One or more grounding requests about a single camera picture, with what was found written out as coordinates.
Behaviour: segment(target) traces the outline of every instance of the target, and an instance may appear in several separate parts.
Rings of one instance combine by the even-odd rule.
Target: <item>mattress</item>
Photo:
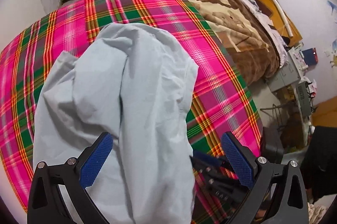
[[[223,154],[220,138],[231,131],[259,155],[262,123],[233,60],[209,25],[187,0],[79,0],[19,34],[0,53],[0,156],[7,177],[0,194],[19,223],[25,223],[33,178],[34,113],[43,83],[58,55],[80,57],[108,23],[145,23],[170,32],[199,66],[188,113],[193,149]],[[195,173],[194,223],[220,223],[230,212],[210,196]]]

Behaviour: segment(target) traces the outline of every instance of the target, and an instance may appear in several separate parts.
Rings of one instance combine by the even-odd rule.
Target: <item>white pipe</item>
[[[285,26],[285,28],[286,28],[286,30],[288,32],[289,37],[292,38],[294,35],[293,35],[293,32],[292,32],[292,30],[291,30],[291,28],[289,26],[289,21],[288,21],[287,17],[285,16],[285,13],[284,13],[282,7],[280,6],[280,4],[278,3],[277,0],[272,0],[272,1],[276,5],[276,8],[278,9],[278,11],[279,11],[279,13],[281,15],[281,18],[282,18],[282,20],[284,22],[284,26]]]

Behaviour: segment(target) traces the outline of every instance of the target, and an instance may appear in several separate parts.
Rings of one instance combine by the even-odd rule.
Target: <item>blue textured pad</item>
[[[113,138],[107,134],[91,153],[80,171],[80,184],[83,188],[93,185],[104,162],[112,150]]]
[[[241,185],[253,188],[253,169],[227,134],[222,135],[221,146]]]
[[[220,167],[221,166],[221,161],[218,160],[217,158],[210,156],[209,154],[202,153],[199,151],[194,150],[193,151],[193,157],[202,160],[203,162],[215,166],[215,167]]]

